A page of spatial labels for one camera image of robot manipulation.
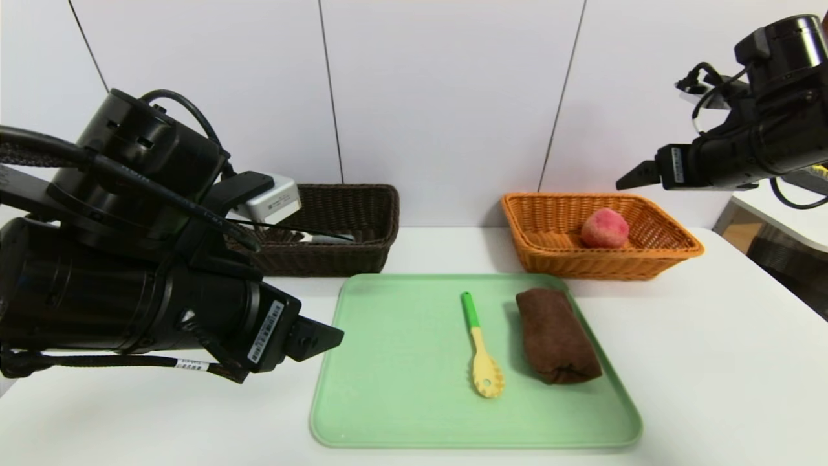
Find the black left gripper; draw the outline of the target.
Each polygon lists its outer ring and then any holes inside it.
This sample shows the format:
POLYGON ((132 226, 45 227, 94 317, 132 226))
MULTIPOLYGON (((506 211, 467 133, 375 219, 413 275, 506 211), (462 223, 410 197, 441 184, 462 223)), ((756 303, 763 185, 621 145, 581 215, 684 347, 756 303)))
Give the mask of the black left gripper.
POLYGON ((184 330, 186 319, 253 373, 272 371, 285 356, 305 362, 343 341, 339 328, 296 319, 301 302, 263 282, 249 263, 217 261, 203 268, 165 261, 155 270, 155 285, 157 351, 203 349, 195 334, 184 330))

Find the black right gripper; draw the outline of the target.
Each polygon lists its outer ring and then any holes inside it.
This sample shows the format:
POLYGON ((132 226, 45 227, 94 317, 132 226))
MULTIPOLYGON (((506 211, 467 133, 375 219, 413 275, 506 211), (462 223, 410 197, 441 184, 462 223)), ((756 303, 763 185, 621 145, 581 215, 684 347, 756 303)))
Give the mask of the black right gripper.
POLYGON ((759 126, 709 130, 691 144, 668 144, 655 160, 640 162, 621 176, 618 191, 659 185, 666 190, 736 191, 757 188, 759 126))

